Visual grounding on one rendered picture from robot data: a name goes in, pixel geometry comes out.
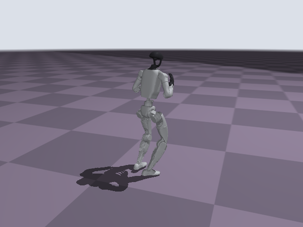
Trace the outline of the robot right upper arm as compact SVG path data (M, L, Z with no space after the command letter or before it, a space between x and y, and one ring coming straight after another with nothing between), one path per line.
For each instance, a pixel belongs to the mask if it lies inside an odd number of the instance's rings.
M159 78L159 80L161 80L162 87L163 87L163 90L164 90L163 96L165 98L169 98L171 96L169 94L168 75L166 73L163 73L163 72L158 72L158 73L159 73L158 78Z

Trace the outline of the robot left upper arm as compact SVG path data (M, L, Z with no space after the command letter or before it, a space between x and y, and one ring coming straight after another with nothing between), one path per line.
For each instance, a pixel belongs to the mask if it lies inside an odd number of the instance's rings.
M139 85L141 84L141 80L142 80L142 74L143 74L143 71L144 70L140 70L139 72L138 72L138 77L137 77L137 79L136 79L136 81L135 81L135 83L134 83L134 85L133 85L133 91L135 92L135 93L138 93L139 91L140 91L140 89L139 89Z

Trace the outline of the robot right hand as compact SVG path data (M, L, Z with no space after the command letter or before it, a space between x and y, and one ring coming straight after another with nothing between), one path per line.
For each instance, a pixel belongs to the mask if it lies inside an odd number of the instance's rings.
M169 73L169 76L170 76L169 86L171 86L172 84L174 85L174 78L173 78L172 74Z

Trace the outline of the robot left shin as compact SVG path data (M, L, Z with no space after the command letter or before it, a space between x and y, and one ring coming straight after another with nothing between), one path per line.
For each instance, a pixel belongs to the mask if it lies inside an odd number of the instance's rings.
M143 135L144 137L144 135ZM150 141L151 142L151 141ZM150 142L146 142L142 139L141 143L140 143L140 148L139 148L139 156L138 156L138 159L137 159L137 162L139 165L141 164L142 160L143 160L143 157L144 155L146 154L147 150L148 150L148 147L150 145Z

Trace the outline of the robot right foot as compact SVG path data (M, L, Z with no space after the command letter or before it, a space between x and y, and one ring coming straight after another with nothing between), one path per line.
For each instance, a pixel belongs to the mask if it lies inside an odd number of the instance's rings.
M151 170L151 169L150 169ZM144 169L143 171L142 171L142 175L143 176L147 176L147 175L159 175L160 174L160 171L156 171L156 170L151 170L151 171L149 171L149 170L147 170L147 169Z

